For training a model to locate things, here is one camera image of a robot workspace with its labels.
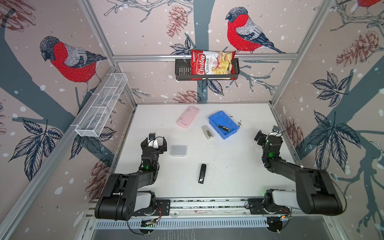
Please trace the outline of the black yellow handled screwdriver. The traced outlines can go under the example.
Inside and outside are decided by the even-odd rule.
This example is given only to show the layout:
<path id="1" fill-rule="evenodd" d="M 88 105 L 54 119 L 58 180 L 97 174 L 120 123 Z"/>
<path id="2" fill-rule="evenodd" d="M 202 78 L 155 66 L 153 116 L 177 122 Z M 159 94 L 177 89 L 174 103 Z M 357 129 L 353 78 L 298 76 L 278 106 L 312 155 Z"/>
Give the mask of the black yellow handled screwdriver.
<path id="1" fill-rule="evenodd" d="M 224 127 L 224 126 L 221 126 L 221 125 L 218 125 L 218 127 L 222 130 L 224 130 L 225 132 L 229 132 L 230 129 L 228 127 Z"/>

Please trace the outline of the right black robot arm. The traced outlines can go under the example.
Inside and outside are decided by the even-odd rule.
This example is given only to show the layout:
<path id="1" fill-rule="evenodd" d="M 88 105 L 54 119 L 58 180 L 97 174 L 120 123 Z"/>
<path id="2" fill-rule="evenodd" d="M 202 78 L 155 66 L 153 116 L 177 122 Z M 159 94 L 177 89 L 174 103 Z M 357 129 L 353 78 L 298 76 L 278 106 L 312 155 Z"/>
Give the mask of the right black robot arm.
<path id="1" fill-rule="evenodd" d="M 347 204 L 342 203 L 334 182 L 325 170 L 304 168 L 280 157 L 283 139 L 277 132 L 266 135 L 258 131 L 254 140 L 262 146 L 264 167 L 296 184 L 293 192 L 267 190 L 263 202 L 266 211 L 281 206 L 299 209 L 307 215 L 337 216 L 346 210 Z"/>

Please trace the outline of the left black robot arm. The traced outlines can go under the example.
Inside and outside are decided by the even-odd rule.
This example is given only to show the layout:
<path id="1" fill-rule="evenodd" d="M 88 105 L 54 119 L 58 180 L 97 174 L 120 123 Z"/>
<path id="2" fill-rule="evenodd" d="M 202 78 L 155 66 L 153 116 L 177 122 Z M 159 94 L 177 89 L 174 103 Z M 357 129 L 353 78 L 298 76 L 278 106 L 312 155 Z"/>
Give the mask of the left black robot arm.
<path id="1" fill-rule="evenodd" d="M 141 142 L 141 163 L 135 173 L 111 174 L 95 207 L 95 217 L 128 221 L 136 212 L 150 215 L 159 210 L 152 191 L 140 191 L 155 183 L 160 165 L 159 157 L 167 151 L 167 141 L 155 133 Z"/>

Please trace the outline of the blue plastic bin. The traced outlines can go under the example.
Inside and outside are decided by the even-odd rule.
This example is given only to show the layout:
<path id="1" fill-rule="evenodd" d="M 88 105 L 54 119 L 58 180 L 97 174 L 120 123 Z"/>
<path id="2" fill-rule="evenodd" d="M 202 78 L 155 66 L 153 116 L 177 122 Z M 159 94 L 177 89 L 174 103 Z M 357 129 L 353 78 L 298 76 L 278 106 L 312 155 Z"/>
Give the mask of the blue plastic bin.
<path id="1" fill-rule="evenodd" d="M 224 111 L 219 111 L 211 115 L 209 117 L 209 124 L 223 140 L 226 140 L 239 130 L 238 125 Z M 230 131 L 225 132 L 224 130 L 220 129 L 218 125 L 228 127 Z"/>

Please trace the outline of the grey square tin box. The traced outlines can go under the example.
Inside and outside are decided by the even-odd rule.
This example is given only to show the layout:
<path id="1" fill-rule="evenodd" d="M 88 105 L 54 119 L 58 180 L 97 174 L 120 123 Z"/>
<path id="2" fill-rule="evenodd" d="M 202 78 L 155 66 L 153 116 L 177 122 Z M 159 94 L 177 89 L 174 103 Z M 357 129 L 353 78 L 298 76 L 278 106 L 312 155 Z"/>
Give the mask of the grey square tin box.
<path id="1" fill-rule="evenodd" d="M 188 152 L 188 146 L 186 145 L 172 145 L 170 149 L 170 155 L 173 157 L 185 157 Z"/>

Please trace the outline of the small screws on table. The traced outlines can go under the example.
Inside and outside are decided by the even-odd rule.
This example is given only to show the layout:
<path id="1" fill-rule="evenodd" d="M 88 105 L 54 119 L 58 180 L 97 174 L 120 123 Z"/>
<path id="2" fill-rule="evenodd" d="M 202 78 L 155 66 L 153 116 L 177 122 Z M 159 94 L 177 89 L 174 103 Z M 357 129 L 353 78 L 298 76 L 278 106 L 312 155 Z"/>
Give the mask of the small screws on table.
<path id="1" fill-rule="evenodd" d="M 230 118 L 238 125 L 239 128 L 242 126 L 242 120 L 239 118 L 238 115 L 230 114 Z"/>

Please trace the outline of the pink phone case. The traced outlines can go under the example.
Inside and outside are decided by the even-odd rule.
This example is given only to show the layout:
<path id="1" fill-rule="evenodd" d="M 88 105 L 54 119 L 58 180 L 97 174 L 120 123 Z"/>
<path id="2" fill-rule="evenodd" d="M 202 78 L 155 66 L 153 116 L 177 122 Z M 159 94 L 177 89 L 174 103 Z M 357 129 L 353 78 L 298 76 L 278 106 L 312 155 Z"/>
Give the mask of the pink phone case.
<path id="1" fill-rule="evenodd" d="M 177 125 L 182 128 L 188 128 L 192 121 L 198 115 L 199 111 L 200 110 L 198 108 L 189 106 L 177 120 Z"/>

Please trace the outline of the grey small stapler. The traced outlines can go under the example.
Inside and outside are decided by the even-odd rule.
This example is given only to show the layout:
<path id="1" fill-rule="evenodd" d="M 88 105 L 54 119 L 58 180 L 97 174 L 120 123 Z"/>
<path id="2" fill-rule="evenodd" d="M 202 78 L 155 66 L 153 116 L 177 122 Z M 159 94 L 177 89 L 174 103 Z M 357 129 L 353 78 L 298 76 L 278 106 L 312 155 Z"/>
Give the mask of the grey small stapler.
<path id="1" fill-rule="evenodd" d="M 207 126 L 202 126 L 202 130 L 207 140 L 214 137 L 213 133 L 210 131 L 210 129 Z"/>

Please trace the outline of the black stapler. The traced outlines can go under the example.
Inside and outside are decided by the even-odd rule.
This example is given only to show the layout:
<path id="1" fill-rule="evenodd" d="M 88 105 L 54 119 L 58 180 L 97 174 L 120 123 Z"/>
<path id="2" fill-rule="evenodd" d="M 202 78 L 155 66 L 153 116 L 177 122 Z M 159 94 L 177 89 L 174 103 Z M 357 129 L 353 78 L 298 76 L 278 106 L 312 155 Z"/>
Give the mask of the black stapler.
<path id="1" fill-rule="evenodd" d="M 199 184 L 203 184 L 204 183 L 205 175 L 206 175 L 206 169 L 207 169 L 207 165 L 206 164 L 202 164 L 201 165 L 201 169 L 200 169 L 200 174 L 199 174 L 199 180 L 198 180 Z"/>

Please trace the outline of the red cassava chips bag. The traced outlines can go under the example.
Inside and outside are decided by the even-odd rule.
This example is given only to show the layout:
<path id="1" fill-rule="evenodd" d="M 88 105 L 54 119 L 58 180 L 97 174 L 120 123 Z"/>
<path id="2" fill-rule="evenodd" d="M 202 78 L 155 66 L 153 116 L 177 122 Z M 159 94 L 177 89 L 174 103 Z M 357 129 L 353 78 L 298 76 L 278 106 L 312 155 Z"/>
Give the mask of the red cassava chips bag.
<path id="1" fill-rule="evenodd" d="M 236 51 L 191 51 L 191 75 L 234 75 Z"/>

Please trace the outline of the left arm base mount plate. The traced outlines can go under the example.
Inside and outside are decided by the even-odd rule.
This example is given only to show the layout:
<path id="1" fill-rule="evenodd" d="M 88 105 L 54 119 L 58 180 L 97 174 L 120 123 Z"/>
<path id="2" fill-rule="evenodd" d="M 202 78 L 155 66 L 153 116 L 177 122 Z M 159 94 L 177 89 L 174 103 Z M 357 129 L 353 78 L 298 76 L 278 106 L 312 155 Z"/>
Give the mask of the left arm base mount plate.
<path id="1" fill-rule="evenodd" d="M 159 217 L 169 216 L 171 208 L 170 200 L 156 200 L 156 207 L 153 211 L 141 209 L 133 213 L 133 216 Z"/>

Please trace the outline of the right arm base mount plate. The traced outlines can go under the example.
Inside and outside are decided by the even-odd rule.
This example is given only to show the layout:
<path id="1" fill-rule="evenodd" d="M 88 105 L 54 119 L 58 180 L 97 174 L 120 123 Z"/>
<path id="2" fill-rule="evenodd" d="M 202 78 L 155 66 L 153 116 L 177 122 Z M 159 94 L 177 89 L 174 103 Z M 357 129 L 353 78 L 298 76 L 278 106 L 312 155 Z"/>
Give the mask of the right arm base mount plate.
<path id="1" fill-rule="evenodd" d="M 250 210 L 252 215 L 290 215 L 291 210 L 286 206 L 280 206 L 273 200 L 265 198 L 248 199 L 245 208 Z"/>

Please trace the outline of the black wall basket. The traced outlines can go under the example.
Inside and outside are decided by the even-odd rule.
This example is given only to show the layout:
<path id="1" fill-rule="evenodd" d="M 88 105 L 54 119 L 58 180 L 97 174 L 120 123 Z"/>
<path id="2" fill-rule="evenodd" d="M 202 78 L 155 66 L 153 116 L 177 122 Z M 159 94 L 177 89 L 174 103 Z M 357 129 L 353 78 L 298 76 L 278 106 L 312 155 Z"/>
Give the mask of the black wall basket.
<path id="1" fill-rule="evenodd" d="M 233 60 L 233 72 L 231 75 L 192 75 L 191 58 L 176 59 L 175 75 L 178 81 L 208 81 L 208 80 L 237 80 L 240 75 L 239 59 Z"/>

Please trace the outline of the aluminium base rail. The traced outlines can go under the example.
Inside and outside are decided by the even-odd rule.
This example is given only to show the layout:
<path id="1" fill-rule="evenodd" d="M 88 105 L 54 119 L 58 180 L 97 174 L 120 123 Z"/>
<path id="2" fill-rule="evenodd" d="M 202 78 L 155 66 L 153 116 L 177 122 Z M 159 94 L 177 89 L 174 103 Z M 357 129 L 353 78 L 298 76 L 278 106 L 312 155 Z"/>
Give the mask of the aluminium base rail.
<path id="1" fill-rule="evenodd" d="M 252 215 L 245 208 L 248 199 L 264 197 L 229 197 L 229 198 L 158 198 L 157 200 L 170 200 L 171 208 L 169 216 L 165 218 L 213 218 L 213 217 L 274 217 L 285 215 Z M 304 213 L 298 209 L 290 208 L 290 217 L 303 216 Z M 158 217 L 132 216 L 134 218 L 155 219 Z"/>

